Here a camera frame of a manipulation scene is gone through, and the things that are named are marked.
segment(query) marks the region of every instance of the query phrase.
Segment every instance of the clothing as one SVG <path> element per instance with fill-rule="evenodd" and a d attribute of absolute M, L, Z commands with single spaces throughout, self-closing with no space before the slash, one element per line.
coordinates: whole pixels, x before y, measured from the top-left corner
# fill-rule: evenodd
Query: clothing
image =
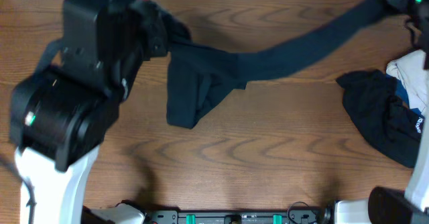
<path fill-rule="evenodd" d="M 170 14 L 167 121 L 193 128 L 233 89 L 250 80 L 289 76 L 328 56 L 360 29 L 396 13 L 385 0 L 365 0 L 329 24 L 258 53 L 232 54 L 192 42 Z"/>
<path fill-rule="evenodd" d="M 428 72 L 423 70 L 426 53 L 417 50 L 387 65 L 386 73 L 401 81 L 408 94 L 409 107 L 424 115 L 428 106 L 426 79 Z"/>
<path fill-rule="evenodd" d="M 416 165 L 424 119 L 395 95 L 397 81 L 379 70 L 344 74 L 343 105 L 356 128 L 376 150 L 396 162 Z"/>

